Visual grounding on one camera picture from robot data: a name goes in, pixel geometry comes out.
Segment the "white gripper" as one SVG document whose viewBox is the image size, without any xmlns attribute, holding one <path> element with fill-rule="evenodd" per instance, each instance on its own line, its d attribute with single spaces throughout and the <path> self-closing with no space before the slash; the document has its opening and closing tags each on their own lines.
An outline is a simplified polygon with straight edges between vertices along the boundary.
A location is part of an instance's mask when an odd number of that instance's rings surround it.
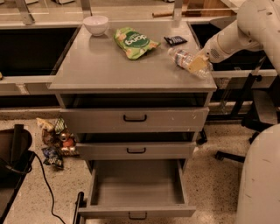
<svg viewBox="0 0 280 224">
<path fill-rule="evenodd" d="M 191 73 L 198 72 L 207 67 L 208 61 L 211 63 L 220 63 L 228 57 L 229 54 L 221 48 L 218 35 L 215 34 L 205 43 L 199 52 L 199 56 L 191 60 L 188 65 L 188 71 Z"/>
</svg>

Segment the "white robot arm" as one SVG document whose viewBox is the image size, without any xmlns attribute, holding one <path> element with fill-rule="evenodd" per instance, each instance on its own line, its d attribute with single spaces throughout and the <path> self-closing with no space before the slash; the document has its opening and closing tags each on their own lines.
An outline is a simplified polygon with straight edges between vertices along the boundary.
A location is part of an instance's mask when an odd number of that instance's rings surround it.
<svg viewBox="0 0 280 224">
<path fill-rule="evenodd" d="M 280 72 L 279 0 L 246 0 L 236 20 L 210 38 L 187 70 L 196 73 L 240 50 L 263 50 Z M 280 123 L 262 107 L 264 127 L 250 145 L 241 173 L 235 224 L 280 224 Z"/>
</svg>

